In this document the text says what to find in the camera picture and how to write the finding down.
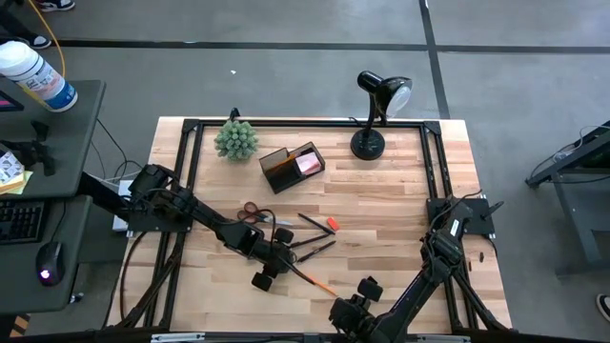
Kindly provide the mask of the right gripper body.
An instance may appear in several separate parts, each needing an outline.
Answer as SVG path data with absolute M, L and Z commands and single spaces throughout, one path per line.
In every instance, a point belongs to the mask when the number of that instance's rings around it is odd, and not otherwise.
M 368 276 L 363 278 L 358 286 L 357 292 L 349 299 L 338 297 L 329 315 L 331 324 L 347 336 L 363 336 L 373 326 L 375 317 L 369 312 L 372 302 L 378 302 L 383 293 L 377 281 Z

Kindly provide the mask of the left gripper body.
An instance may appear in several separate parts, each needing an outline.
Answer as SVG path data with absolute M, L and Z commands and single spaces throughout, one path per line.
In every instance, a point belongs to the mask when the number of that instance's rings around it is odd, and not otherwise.
M 252 285 L 267 292 L 280 273 L 286 273 L 294 263 L 290 243 L 294 233 L 284 228 L 275 231 L 272 240 L 260 239 L 254 243 L 251 257 L 263 264 L 262 272 L 256 272 Z

